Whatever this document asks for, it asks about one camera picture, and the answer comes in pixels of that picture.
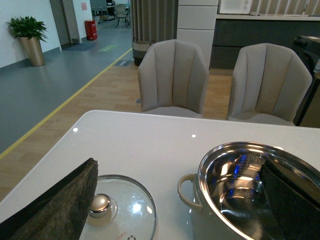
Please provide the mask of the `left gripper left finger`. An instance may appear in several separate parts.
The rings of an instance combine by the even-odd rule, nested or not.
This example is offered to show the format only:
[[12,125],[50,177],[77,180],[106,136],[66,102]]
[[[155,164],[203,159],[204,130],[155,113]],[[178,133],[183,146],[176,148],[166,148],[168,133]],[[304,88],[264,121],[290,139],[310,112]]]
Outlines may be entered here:
[[89,158],[26,207],[0,224],[2,240],[78,240],[98,181]]

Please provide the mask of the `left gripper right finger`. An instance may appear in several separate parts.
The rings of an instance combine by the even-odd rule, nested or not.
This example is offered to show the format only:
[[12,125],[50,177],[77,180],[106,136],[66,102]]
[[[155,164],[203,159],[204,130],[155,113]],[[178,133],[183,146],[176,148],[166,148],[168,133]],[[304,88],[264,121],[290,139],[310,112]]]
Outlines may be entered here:
[[263,190],[286,240],[320,238],[320,188],[278,162],[267,160],[259,172]]

